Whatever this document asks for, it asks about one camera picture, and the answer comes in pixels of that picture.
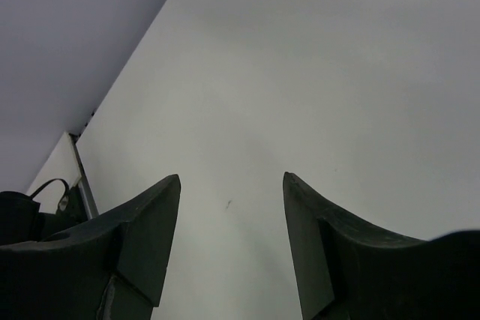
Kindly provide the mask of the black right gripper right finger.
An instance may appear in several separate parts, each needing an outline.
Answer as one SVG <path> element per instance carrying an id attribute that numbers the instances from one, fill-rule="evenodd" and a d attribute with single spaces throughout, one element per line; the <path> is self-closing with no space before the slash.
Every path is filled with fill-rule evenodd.
<path id="1" fill-rule="evenodd" d="M 304 319 L 477 319 L 479 232 L 423 241 L 383 229 L 283 177 Z"/>

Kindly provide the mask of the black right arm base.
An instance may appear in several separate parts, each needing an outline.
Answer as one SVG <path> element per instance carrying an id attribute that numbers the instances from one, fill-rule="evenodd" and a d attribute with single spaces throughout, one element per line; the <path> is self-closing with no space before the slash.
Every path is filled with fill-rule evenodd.
<path id="1" fill-rule="evenodd" d="M 35 198 L 54 180 L 42 184 L 31 195 L 14 191 L 1 192 L 1 244 L 40 241 L 56 232 L 69 229 L 88 220 L 77 188 L 62 181 L 64 192 L 54 213 L 40 211 Z"/>

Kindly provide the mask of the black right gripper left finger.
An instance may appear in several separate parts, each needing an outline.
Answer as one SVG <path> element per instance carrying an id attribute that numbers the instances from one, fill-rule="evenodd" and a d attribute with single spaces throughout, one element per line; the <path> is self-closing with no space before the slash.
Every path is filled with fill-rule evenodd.
<path id="1" fill-rule="evenodd" d="M 132 200 L 40 241 L 1 244 L 3 319 L 150 319 L 176 228 L 170 175 Z"/>

